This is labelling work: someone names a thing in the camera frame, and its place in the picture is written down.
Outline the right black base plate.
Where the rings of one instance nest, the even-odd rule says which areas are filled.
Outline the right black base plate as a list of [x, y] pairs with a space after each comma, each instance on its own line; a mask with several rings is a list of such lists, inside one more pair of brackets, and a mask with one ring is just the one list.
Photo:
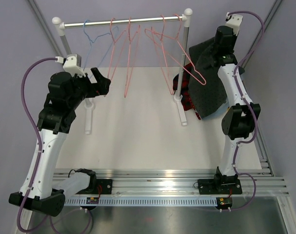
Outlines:
[[200, 195], [241, 195], [242, 187], [240, 180], [217, 185], [213, 179], [198, 179], [198, 190]]

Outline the pink hanger with tan skirt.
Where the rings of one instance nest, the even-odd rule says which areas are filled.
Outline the pink hanger with tan skirt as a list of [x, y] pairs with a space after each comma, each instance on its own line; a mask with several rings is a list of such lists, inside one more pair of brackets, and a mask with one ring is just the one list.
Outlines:
[[[191, 77], [193, 77], [201, 85], [206, 85], [206, 79], [199, 71], [196, 70], [194, 63], [191, 61], [191, 58], [188, 56], [188, 54], [186, 52], [187, 51], [187, 44], [188, 44], [191, 14], [187, 15], [186, 13], [184, 13], [181, 16], [174, 14], [173, 17], [164, 17], [163, 15], [161, 15], [160, 19], [162, 19], [162, 22], [163, 22], [163, 29], [162, 29], [161, 33], [157, 32], [153, 27], [151, 27], [151, 29], [145, 29], [144, 32], [153, 41], [153, 43], [155, 45], [155, 50], [156, 50], [156, 53], [157, 53], [159, 59], [160, 59], [160, 56], [159, 56], [157, 47], [159, 47], [162, 50], [166, 69], [168, 69], [167, 57], [166, 57], [167, 55], [169, 57], [171, 57], [180, 66], [180, 72], [178, 74], [177, 89], [180, 89], [182, 86], [183, 71], [186, 71]], [[175, 37], [170, 37], [164, 33], [167, 21], [179, 21], [180, 25], [179, 25], [177, 35]], [[179, 47], [182, 51], [181, 62], [178, 62], [169, 52], [167, 52], [164, 49], [164, 38], [172, 39], [175, 42], [177, 42], [177, 44], [179, 45]], [[195, 75], [193, 75], [191, 72], [187, 71], [186, 68], [184, 68], [186, 59], [189, 60], [194, 71], [201, 77], [201, 80], [196, 78]]]

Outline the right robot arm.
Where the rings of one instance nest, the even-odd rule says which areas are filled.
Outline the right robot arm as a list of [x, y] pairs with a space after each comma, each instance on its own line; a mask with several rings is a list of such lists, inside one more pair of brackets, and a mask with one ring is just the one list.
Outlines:
[[210, 56], [212, 67], [217, 67], [228, 101], [229, 110], [221, 121], [225, 146], [220, 165], [212, 179], [199, 179], [201, 195], [240, 195], [241, 183], [236, 169], [242, 144], [251, 143], [257, 135], [257, 118], [261, 108], [248, 96], [239, 74], [239, 64], [234, 55], [237, 36], [233, 28], [217, 28]]

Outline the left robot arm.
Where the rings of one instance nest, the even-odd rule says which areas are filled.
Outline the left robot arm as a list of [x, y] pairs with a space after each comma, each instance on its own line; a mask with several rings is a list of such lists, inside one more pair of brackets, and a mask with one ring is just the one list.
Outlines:
[[110, 79], [96, 67], [91, 68], [91, 72], [95, 83], [87, 75], [79, 77], [59, 72], [51, 76], [49, 93], [37, 123], [40, 140], [26, 180], [18, 192], [10, 194], [10, 204], [56, 217], [67, 198], [97, 190], [96, 172], [89, 169], [78, 169], [61, 183], [52, 184], [60, 150], [76, 118], [75, 110], [86, 98], [104, 96], [109, 92]]

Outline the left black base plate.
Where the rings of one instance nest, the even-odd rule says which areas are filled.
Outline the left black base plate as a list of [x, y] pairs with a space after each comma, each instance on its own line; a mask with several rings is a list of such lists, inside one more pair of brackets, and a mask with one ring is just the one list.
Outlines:
[[96, 179], [92, 183], [92, 187], [89, 190], [89, 194], [110, 195], [112, 193], [113, 180], [112, 179]]

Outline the white and silver clothes rack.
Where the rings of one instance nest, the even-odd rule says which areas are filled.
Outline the white and silver clothes rack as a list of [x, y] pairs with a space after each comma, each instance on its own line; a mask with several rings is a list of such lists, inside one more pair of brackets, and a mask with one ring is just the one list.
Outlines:
[[[187, 8], [187, 9], [185, 9], [184, 13], [186, 13], [187, 15], [189, 15], [189, 14], [192, 15], [193, 11], [192, 11], [192, 9]], [[121, 25], [121, 24], [125, 24], [125, 25], [127, 24], [128, 25], [128, 21], [129, 21], [129, 19], [116, 19], [113, 22], [113, 25]], [[160, 17], [143, 18], [143, 19], [131, 19], [132, 24], [138, 24], [138, 25], [141, 25], [143, 23], [152, 23], [152, 22], [162, 22], [162, 19], [160, 19]], [[63, 47], [64, 47], [64, 49], [66, 51], [66, 55], [68, 56], [69, 54], [73, 54], [71, 52], [70, 46], [68, 44], [68, 41], [67, 41], [67, 38], [66, 38], [66, 35], [65, 35], [65, 29], [77, 28], [77, 27], [82, 27], [83, 28], [83, 23], [65, 23], [59, 17], [53, 17], [52, 23], [54, 24], [54, 26], [56, 28], [56, 31], [57, 31], [60, 39], [61, 39]], [[98, 21], [98, 22], [97, 21], [95, 21], [95, 22], [91, 21], [91, 22], [88, 22], [86, 24], [86, 27], [93, 27], [93, 26], [110, 26], [110, 21]], [[187, 125], [187, 118], [186, 118], [185, 111], [184, 111], [182, 103], [181, 103], [182, 95], [180, 94], [180, 92], [181, 92], [181, 88], [174, 90], [173, 100], [174, 100], [174, 103], [177, 105], [181, 125], [186, 126]], [[88, 97], [85, 100], [85, 105], [84, 106], [85, 106], [85, 112], [86, 112], [86, 116], [85, 116], [85, 134], [90, 135], [92, 133], [93, 112], [94, 112], [94, 109], [95, 109], [95, 105], [94, 105], [93, 101], [90, 100], [90, 98]]]

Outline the dark grey dotted skirt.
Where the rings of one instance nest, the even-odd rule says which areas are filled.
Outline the dark grey dotted skirt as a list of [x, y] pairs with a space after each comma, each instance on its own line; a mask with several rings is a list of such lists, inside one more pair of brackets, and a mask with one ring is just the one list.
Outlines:
[[[204, 69], [204, 56], [213, 42], [214, 38], [210, 38], [189, 48], [191, 61], [194, 63], [196, 70], [206, 79], [206, 85], [201, 85], [193, 77], [190, 77], [188, 85], [191, 101], [202, 120], [205, 120], [208, 115], [228, 101], [224, 86], [217, 75], [218, 68]], [[201, 80], [201, 77], [193, 68], [192, 74]]]

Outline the blue wire hanger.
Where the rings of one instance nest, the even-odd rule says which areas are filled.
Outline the blue wire hanger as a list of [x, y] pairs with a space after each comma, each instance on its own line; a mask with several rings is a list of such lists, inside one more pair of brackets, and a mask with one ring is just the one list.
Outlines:
[[[94, 39], [91, 39], [90, 35], [86, 32], [86, 24], [90, 22], [89, 19], [86, 19], [83, 23], [83, 33], [85, 34], [85, 36], [87, 37], [88, 39], [88, 42], [89, 42], [89, 50], [87, 52], [87, 55], [86, 55], [86, 58], [85, 58], [85, 62], [83, 64], [83, 71], [85, 72], [86, 70], [86, 67], [88, 65], [88, 61], [89, 61], [89, 57], [90, 57], [90, 54], [93, 50], [93, 46], [94, 44], [102, 37], [108, 37], [108, 36], [113, 36], [113, 38], [115, 38], [119, 32], [119, 27], [118, 26], [115, 26], [113, 28], [113, 32], [107, 32], [107, 33], [104, 33], [104, 34], [101, 34], [101, 35], [97, 35]], [[106, 59], [111, 47], [113, 46], [113, 41], [111, 41], [111, 44], [107, 47], [105, 53], [102, 55], [101, 57], [101, 61], [98, 63], [98, 67], [102, 65], [102, 63], [104, 62], [104, 60]]]

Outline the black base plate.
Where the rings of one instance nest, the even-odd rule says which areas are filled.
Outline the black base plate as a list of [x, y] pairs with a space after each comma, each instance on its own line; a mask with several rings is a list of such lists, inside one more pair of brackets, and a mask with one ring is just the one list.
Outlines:
[[92, 187], [89, 190], [89, 194], [110, 195], [112, 193], [113, 180], [112, 179], [96, 179], [92, 183]]
[[213, 179], [198, 179], [198, 190], [200, 195], [241, 195], [242, 187], [240, 180], [217, 185]]

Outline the red black plaid skirt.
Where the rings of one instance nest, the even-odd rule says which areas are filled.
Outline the red black plaid skirt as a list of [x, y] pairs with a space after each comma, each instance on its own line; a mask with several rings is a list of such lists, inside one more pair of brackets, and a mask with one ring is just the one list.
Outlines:
[[189, 95], [189, 80], [190, 80], [190, 72], [192, 71], [192, 65], [191, 63], [188, 63], [184, 66], [186, 70], [183, 71], [183, 77], [182, 77], [182, 85], [181, 85], [181, 92], [182, 95], [181, 103], [183, 106], [184, 111], [188, 111], [191, 109], [195, 109], [194, 104], [191, 101], [190, 95]]

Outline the red polka dot skirt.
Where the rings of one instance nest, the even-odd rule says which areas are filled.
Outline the red polka dot skirt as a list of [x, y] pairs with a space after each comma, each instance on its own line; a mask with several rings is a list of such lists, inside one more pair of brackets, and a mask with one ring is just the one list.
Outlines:
[[198, 113], [197, 110], [194, 109], [195, 115], [197, 116], [198, 120], [202, 120], [200, 114]]

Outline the light grey-blue skirt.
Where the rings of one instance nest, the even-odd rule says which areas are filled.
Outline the light grey-blue skirt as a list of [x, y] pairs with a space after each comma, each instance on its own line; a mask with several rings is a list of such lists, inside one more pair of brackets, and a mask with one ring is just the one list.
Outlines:
[[229, 102], [225, 102], [223, 103], [215, 112], [213, 112], [212, 114], [208, 115], [205, 120], [208, 119], [213, 119], [213, 118], [217, 118], [219, 116], [222, 116], [225, 112], [227, 112], [227, 110], [229, 109]]

